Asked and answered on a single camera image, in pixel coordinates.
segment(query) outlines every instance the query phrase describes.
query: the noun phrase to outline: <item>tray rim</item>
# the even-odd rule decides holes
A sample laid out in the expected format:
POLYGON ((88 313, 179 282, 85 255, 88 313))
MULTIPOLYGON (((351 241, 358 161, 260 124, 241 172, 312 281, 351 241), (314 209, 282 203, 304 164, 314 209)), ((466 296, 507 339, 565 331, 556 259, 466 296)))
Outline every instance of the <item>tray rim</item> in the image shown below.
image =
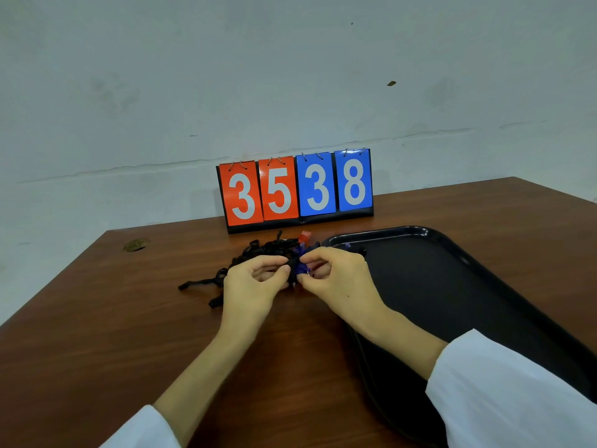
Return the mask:
MULTIPOLYGON (((384 228, 384 229, 377 229, 373 231, 363 231, 363 232, 356 232, 356 233, 344 233, 339 235, 334 235, 328 237, 322 245, 325 247, 335 247, 337 245, 345 244, 347 242, 362 242, 362 241, 375 241, 375 240, 384 240, 388 238, 397 238, 397 237, 422 237, 426 238, 434 243, 439 244, 440 247, 445 248, 448 252, 453 255, 456 259, 462 262, 467 268, 469 268, 473 273, 476 275, 480 275, 481 278, 487 279, 491 281, 493 286, 497 286, 498 288, 502 288, 505 292, 505 297, 509 302, 516 300, 516 305, 520 305, 522 308, 518 308, 518 311, 521 309, 523 310, 523 314, 529 317, 533 323, 537 324, 541 331, 544 331, 546 335, 551 338, 558 338, 558 343, 562 345, 562 340, 564 341, 563 347, 570 348, 568 352, 572 358, 575 360, 578 357, 581 357, 581 360, 585 364, 592 365, 589 366, 589 370, 587 371, 586 368, 583 368, 586 372, 588 372, 588 377, 597 377, 597 354, 593 353, 591 349, 589 349, 586 345, 581 343, 578 339, 576 339, 570 332, 565 330, 561 327, 558 323, 554 320, 549 318, 545 313, 543 313, 539 308, 533 305, 530 301, 526 300, 525 297, 518 293, 514 288, 508 285, 504 280, 499 278, 496 274, 486 268, 483 264, 478 262, 473 256, 468 254, 465 250, 458 246, 452 239, 446 236, 444 233, 437 231, 433 228, 425 227, 425 226, 418 226, 418 225, 404 225, 404 226, 396 226, 392 228, 384 228)), ((359 369, 359 373, 361 374, 362 382, 365 387, 365 391, 369 397, 369 399, 373 402, 373 405, 385 420, 385 422, 395 431, 399 432, 399 434, 407 437, 410 440, 413 440, 417 443, 424 444, 429 448, 444 448, 447 445, 437 445, 437 444, 429 444, 424 443, 422 440, 419 440, 416 437, 406 433, 403 428, 397 426, 388 416, 387 413, 384 411, 382 405, 378 402, 376 395, 378 394, 377 391, 377 384, 373 380, 373 374, 369 369, 369 364, 366 359, 363 346, 361 343, 362 335, 360 335, 357 331, 355 331, 349 324, 345 323, 346 328, 349 332, 350 339, 352 340, 353 347, 354 347, 354 355, 357 360, 357 365, 359 369)), ((593 384, 590 391, 590 397, 587 397, 594 403, 597 403, 597 385, 593 384)))

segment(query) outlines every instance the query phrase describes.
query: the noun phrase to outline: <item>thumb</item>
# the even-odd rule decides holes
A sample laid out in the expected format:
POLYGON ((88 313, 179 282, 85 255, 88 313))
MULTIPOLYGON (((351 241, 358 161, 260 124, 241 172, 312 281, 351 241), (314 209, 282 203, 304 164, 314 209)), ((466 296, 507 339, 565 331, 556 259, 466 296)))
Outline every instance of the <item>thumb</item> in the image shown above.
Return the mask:
POLYGON ((307 291, 321 297, 323 286, 325 284, 323 283, 323 280, 310 277, 306 273, 301 273, 300 275, 297 275, 297 281, 302 284, 307 291))
POLYGON ((290 275, 290 266, 284 264, 273 274, 272 278, 266 281, 266 283, 274 292, 278 292, 288 280, 288 275, 290 275))

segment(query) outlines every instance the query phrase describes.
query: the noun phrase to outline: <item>number 8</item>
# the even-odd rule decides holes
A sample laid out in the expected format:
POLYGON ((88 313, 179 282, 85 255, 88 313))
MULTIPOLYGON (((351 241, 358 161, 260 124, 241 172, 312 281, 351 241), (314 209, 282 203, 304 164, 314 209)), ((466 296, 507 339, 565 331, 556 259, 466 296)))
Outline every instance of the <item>number 8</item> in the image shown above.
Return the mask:
POLYGON ((310 179, 314 172, 316 172, 317 176, 319 177, 315 183, 315 190, 319 190, 321 192, 321 201, 316 203, 315 198, 309 198, 307 203, 309 203, 309 206, 311 206, 311 209, 314 211, 320 211, 328 205, 328 202, 330 201, 330 193, 328 192, 328 189, 322 185, 325 182, 324 167, 319 164, 309 165, 309 168, 307 168, 307 171, 304 175, 306 178, 310 179))
POLYGON ((363 181, 361 180, 363 177, 363 164, 357 159, 347 160, 344 164, 344 177, 346 177, 346 180, 348 181, 344 186, 344 197, 348 204, 356 206, 357 204, 362 203, 365 199, 365 184, 363 184, 363 181), (356 176, 350 174, 351 168, 356 168, 356 176), (356 198, 353 198, 350 194, 353 185, 356 185, 359 189, 359 194, 356 198))
POLYGON ((248 220, 249 218, 253 217, 253 214, 255 213, 255 201, 253 201, 249 195, 251 183, 249 182, 249 178, 247 176, 238 172, 230 178, 230 188, 235 189, 236 184, 239 182, 243 184, 243 189, 238 193, 238 198, 244 199, 247 202, 247 211, 243 212, 240 208, 235 207, 232 209, 232 212, 234 212, 235 216, 241 220, 248 220))

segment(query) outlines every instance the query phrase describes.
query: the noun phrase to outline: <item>forearm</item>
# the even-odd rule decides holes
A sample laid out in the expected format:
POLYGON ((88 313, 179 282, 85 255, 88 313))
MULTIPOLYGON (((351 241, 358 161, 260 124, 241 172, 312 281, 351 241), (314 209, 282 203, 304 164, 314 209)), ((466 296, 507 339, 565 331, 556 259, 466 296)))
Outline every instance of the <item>forearm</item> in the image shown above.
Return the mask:
POLYGON ((399 358, 426 380, 431 376, 439 355, 448 345, 389 308, 382 311, 377 323, 362 335, 399 358))
POLYGON ((218 333, 153 405, 186 446, 220 385, 248 349, 252 338, 218 333))

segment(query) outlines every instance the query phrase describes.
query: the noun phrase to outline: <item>orange card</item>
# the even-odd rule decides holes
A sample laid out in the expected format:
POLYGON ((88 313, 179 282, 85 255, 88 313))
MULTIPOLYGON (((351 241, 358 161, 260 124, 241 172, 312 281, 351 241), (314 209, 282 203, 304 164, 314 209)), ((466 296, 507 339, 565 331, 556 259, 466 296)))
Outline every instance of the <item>orange card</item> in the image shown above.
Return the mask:
POLYGON ((222 164, 220 179, 228 226, 262 222, 255 162, 222 164))
POLYGON ((259 179, 264 219, 298 218, 294 157, 259 160, 259 179))

